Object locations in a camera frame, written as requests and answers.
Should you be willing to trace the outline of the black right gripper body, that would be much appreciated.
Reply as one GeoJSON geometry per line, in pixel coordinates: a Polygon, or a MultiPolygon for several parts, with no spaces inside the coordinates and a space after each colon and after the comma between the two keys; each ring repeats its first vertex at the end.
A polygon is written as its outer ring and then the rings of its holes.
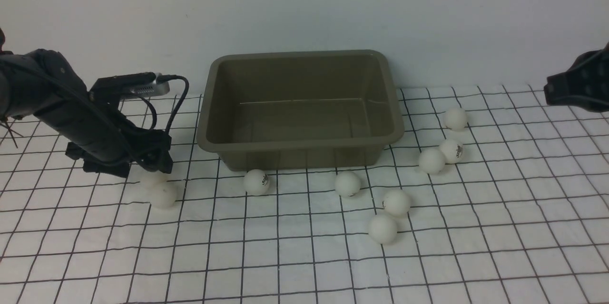
{"type": "Polygon", "coordinates": [[[608,112],[609,46],[581,54],[568,70],[548,77],[544,95],[548,106],[608,112]]]}

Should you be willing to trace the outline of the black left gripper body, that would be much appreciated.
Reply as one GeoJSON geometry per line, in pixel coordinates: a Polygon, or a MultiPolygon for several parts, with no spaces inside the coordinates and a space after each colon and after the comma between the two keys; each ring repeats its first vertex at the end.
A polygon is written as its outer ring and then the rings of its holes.
{"type": "Polygon", "coordinates": [[[129,175],[132,163],[148,172],[172,172],[171,138],[157,128],[158,115],[149,100],[128,90],[96,90],[90,94],[104,120],[72,96],[52,90],[34,92],[35,117],[69,140],[69,158],[82,159],[85,172],[123,178],[129,175]],[[128,98],[144,100],[152,116],[149,128],[135,126],[119,111],[119,102],[128,98]]]}

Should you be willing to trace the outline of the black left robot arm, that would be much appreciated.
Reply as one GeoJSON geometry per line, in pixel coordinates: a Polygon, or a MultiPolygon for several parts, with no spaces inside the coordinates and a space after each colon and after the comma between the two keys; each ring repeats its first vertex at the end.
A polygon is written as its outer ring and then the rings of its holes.
{"type": "Polygon", "coordinates": [[[133,163],[148,172],[170,174],[167,129],[137,127],[119,110],[125,99],[162,96],[170,76],[154,72],[98,79],[87,88],[59,52],[18,55],[1,51],[1,120],[34,116],[68,140],[65,154],[83,161],[88,173],[127,178],[133,163]]]}

